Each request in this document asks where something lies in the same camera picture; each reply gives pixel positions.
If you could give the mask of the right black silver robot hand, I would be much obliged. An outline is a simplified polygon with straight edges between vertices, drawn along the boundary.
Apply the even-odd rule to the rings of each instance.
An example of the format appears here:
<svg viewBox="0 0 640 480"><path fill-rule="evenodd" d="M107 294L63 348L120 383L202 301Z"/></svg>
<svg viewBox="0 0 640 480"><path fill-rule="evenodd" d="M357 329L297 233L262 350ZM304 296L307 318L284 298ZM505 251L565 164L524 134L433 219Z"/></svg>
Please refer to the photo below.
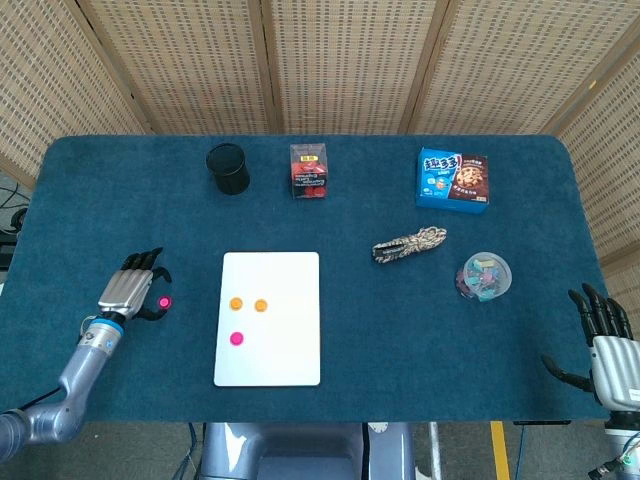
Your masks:
<svg viewBox="0 0 640 480"><path fill-rule="evenodd" d="M583 292L568 292L575 304L591 358L590 374L569 373L548 356L541 357L546 370L557 380L585 393L612 413L639 412L639 341L633 336L624 308L592 285Z"/></svg>

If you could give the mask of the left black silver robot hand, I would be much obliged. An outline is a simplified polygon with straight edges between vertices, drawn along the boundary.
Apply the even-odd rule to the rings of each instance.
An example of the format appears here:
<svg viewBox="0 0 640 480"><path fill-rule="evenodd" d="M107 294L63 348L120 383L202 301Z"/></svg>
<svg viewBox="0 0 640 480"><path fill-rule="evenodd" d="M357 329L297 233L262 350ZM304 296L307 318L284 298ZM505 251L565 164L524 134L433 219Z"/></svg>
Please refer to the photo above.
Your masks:
<svg viewBox="0 0 640 480"><path fill-rule="evenodd" d="M155 261L162 247L142 253L133 253L123 262L107 283L98 301L100 317L123 326L126 321L141 318L147 321L160 320L171 308L169 296L161 296L158 309L152 311L144 305L152 284L163 279L172 282L169 271L155 267Z"/></svg>

